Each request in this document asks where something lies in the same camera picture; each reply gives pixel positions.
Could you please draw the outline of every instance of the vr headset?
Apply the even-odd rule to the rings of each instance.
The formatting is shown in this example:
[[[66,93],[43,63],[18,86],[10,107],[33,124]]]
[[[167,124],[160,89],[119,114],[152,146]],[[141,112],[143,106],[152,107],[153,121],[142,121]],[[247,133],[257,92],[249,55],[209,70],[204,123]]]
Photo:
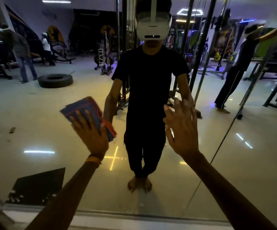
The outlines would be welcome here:
[[[135,18],[135,28],[140,40],[164,40],[169,33],[172,16],[157,12],[157,0],[151,0],[151,12],[141,12]]]

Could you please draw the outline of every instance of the wall logo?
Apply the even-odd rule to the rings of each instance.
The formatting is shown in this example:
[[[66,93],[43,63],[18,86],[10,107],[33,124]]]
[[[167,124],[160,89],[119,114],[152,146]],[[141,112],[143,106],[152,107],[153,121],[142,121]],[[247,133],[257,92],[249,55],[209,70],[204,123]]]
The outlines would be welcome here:
[[[65,46],[64,38],[59,29],[55,26],[49,26],[47,29],[48,36],[50,38],[52,46]]]
[[[109,26],[109,25],[104,25],[101,30],[100,30],[100,33],[104,34],[105,32],[107,32],[107,35],[108,34],[111,34],[111,35],[114,35],[115,34],[115,31],[113,29],[113,27]]]
[[[42,14],[47,18],[47,19],[50,19],[50,20],[57,20],[57,15],[51,11],[49,11],[48,9],[46,10],[42,10]]]

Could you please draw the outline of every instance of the black t-shirt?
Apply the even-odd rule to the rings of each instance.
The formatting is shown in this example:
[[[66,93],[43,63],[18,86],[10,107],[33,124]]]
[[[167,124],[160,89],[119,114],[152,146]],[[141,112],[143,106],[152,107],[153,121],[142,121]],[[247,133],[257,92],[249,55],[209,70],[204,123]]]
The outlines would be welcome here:
[[[172,73],[178,77],[189,72],[185,59],[165,46],[155,55],[145,54],[142,46],[123,53],[112,80],[130,78],[127,131],[164,126],[163,106],[167,104]]]
[[[260,40],[247,39],[240,46],[240,54],[238,56],[235,66],[238,66],[241,70],[247,71],[249,64],[254,56],[255,48],[259,44]]]

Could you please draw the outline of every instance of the hand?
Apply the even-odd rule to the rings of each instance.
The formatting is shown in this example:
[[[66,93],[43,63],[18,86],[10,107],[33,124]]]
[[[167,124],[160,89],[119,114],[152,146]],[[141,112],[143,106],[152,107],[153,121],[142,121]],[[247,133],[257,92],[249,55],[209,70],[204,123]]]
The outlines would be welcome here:
[[[200,154],[198,149],[197,114],[187,100],[175,100],[175,112],[164,105],[166,136],[172,149],[185,161],[193,161]]]
[[[104,123],[101,123],[99,132],[89,111],[85,110],[85,112],[87,114],[89,123],[87,123],[80,111],[77,110],[76,114],[78,116],[79,122],[73,116],[71,116],[71,126],[77,135],[79,135],[83,143],[87,146],[88,150],[91,152],[91,155],[102,160],[109,148],[107,129]]]

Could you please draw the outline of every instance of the wall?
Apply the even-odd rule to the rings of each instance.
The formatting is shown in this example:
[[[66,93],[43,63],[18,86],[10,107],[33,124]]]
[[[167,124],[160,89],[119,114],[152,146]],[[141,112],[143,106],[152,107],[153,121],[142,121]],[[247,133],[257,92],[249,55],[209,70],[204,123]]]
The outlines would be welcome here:
[[[49,25],[53,25],[60,30],[67,44],[67,38],[74,22],[72,9],[53,7],[50,4],[43,3],[41,0],[4,0],[4,2],[39,37],[41,37],[42,32],[47,31]]]

